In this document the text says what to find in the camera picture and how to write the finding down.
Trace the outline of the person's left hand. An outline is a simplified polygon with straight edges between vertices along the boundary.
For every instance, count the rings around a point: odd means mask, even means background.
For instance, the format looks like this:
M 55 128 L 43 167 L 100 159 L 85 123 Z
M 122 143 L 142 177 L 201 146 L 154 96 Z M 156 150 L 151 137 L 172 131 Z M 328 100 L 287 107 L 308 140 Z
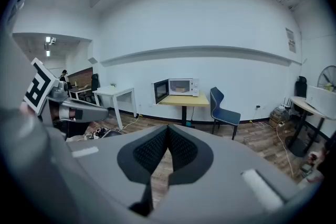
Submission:
M 74 120 L 76 110 L 63 105 L 54 105 L 50 107 L 51 119 L 54 120 Z

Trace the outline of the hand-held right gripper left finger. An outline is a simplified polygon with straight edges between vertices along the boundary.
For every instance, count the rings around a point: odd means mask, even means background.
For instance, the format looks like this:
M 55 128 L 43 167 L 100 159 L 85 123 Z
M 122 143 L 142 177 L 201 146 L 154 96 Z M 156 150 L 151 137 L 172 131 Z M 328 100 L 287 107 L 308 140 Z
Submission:
M 67 143 L 51 130 L 51 216 L 61 224 L 169 224 L 153 210 L 151 175 L 167 127 Z

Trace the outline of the wall poster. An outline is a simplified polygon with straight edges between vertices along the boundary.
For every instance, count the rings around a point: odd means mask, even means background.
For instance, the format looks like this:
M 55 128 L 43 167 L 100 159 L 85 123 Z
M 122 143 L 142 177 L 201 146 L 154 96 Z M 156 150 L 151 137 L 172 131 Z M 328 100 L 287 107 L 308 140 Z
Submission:
M 285 28 L 286 30 L 286 35 L 287 35 L 287 39 L 288 39 L 288 47 L 289 50 L 293 53 L 296 53 L 296 41 L 295 41 L 295 35 L 294 32 L 292 30 L 290 30 L 289 28 Z

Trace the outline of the small yellow wooden table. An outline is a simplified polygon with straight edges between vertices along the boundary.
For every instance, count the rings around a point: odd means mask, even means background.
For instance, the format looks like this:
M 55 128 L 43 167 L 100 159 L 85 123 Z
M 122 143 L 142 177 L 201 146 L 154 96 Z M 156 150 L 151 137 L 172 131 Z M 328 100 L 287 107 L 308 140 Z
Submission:
M 169 95 L 158 104 L 180 106 L 182 108 L 182 126 L 187 126 L 187 107 L 207 107 L 209 101 L 204 93 L 200 93 L 198 97 L 186 96 L 186 95 Z

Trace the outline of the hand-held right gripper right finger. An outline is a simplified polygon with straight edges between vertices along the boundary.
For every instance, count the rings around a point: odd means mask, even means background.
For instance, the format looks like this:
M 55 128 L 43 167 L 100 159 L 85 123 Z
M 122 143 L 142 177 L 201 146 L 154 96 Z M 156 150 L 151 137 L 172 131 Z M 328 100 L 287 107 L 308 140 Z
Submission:
M 172 125 L 201 148 L 153 212 L 163 224 L 293 224 L 315 194 L 239 142 Z

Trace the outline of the black standing fan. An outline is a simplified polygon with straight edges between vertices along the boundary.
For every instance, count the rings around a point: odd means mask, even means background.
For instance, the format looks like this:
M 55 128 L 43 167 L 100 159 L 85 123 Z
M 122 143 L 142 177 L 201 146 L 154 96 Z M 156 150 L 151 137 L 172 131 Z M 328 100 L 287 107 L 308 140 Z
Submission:
M 327 66 L 322 70 L 317 87 L 336 93 L 336 66 Z

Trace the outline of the round table with black base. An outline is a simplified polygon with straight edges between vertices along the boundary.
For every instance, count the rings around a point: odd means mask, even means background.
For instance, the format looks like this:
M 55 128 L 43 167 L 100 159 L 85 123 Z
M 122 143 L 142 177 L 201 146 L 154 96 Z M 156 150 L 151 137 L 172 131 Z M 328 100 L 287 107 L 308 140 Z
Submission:
M 306 99 L 303 98 L 303 97 L 294 96 L 294 97 L 291 97 L 291 101 L 293 102 L 293 104 L 295 104 L 296 106 L 303 109 L 303 114 L 302 114 L 301 120 L 299 121 L 299 124 L 298 124 L 298 126 L 295 130 L 294 135 L 293 136 L 287 136 L 285 138 L 285 144 L 286 144 L 287 149 L 289 151 L 291 151 L 294 156 L 304 157 L 307 154 L 307 152 L 310 149 L 313 142 L 315 141 L 316 137 L 319 135 L 320 129 L 321 129 L 325 119 L 331 120 L 331 121 L 336 121 L 336 118 L 333 119 L 333 118 L 327 117 L 326 115 L 322 114 L 321 112 L 319 112 L 318 110 L 316 110 L 315 108 L 310 106 L 306 102 Z M 300 131 L 301 131 L 303 125 L 306 122 L 306 117 L 307 117 L 308 113 L 318 115 L 320 117 L 320 121 L 319 121 L 318 126 L 314 130 L 314 134 L 313 134 L 312 138 L 310 139 L 309 143 L 305 144 L 301 139 L 298 138 L 298 136 L 300 134 Z

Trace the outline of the white router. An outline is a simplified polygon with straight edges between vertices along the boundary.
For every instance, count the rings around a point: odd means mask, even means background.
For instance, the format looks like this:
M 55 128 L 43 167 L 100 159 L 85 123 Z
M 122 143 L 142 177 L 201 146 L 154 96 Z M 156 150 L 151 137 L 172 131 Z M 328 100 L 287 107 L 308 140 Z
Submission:
M 285 98 L 283 104 L 281 104 L 278 107 L 278 109 L 289 111 L 289 110 L 291 110 L 291 107 L 292 107 L 292 100 L 291 100 L 291 98 L 287 98 L 287 99 Z

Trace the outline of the blue chair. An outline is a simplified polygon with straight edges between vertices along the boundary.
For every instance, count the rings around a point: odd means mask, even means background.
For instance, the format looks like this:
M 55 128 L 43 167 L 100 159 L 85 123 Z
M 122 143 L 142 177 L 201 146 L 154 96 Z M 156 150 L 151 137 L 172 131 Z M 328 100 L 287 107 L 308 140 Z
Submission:
M 232 134 L 232 140 L 234 140 L 240 123 L 241 114 L 220 107 L 221 102 L 224 100 L 224 94 L 217 87 L 210 89 L 210 98 L 211 117 L 214 119 L 211 133 L 214 134 L 216 125 L 220 126 L 221 123 L 225 123 L 234 127 Z

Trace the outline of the white microwave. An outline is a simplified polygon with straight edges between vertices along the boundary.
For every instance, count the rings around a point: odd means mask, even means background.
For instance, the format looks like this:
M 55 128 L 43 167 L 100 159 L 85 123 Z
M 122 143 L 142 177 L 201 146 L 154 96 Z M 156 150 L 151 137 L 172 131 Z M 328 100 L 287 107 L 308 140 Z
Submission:
M 186 95 L 192 97 L 199 96 L 199 80 L 193 78 L 173 78 L 161 80 L 151 84 L 153 88 L 154 103 L 158 104 L 160 101 L 168 97 L 169 95 Z M 187 92 L 176 92 L 176 87 L 187 88 Z

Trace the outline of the large white box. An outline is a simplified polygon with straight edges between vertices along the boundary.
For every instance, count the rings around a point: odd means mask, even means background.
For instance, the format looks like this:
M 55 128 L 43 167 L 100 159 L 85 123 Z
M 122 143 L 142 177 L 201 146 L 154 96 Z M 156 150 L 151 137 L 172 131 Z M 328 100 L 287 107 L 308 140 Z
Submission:
M 336 120 L 336 93 L 313 86 L 307 87 L 306 103 L 329 119 Z

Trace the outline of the person's left forearm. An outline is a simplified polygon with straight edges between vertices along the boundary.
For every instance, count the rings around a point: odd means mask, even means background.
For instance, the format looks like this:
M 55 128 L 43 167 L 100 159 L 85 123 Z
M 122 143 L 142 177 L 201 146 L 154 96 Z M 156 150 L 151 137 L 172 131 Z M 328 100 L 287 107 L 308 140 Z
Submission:
M 23 112 L 24 114 L 31 114 L 35 115 L 35 111 L 25 102 L 23 101 L 20 105 L 20 111 Z

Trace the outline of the black office chair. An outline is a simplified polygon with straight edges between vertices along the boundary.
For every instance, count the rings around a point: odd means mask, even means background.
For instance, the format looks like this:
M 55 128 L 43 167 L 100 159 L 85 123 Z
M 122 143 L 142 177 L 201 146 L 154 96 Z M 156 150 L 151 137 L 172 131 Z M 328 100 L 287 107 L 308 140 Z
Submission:
M 94 104 L 97 104 L 94 91 L 96 91 L 99 87 L 100 87 L 99 76 L 97 73 L 95 73 L 91 76 L 91 91 L 92 91 L 91 99 Z
M 295 82 L 295 96 L 306 98 L 307 94 L 307 79 L 303 76 L 299 76 Z

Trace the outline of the brown table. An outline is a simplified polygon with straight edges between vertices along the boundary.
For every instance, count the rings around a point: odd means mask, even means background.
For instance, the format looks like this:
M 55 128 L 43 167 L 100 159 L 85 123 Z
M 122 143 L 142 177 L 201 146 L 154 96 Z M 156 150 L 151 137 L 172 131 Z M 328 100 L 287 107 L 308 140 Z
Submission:
M 72 87 L 70 90 L 69 90 L 69 96 L 72 98 L 72 99 L 77 99 L 77 100 L 80 100 L 80 95 L 83 94 L 83 95 L 86 95 L 87 92 L 90 92 L 91 91 L 91 87 L 89 85 L 85 85 L 84 87 Z

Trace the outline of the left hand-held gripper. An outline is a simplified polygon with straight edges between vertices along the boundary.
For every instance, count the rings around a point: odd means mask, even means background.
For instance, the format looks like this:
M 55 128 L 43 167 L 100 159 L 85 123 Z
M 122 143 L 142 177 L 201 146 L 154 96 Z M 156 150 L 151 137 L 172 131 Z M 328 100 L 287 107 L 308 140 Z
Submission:
M 37 58 L 31 65 L 36 69 L 24 101 L 38 116 L 51 116 L 50 107 L 60 105 L 60 120 L 76 123 L 102 121 L 108 117 L 108 109 L 86 101 L 68 97 L 67 82 L 60 81 Z

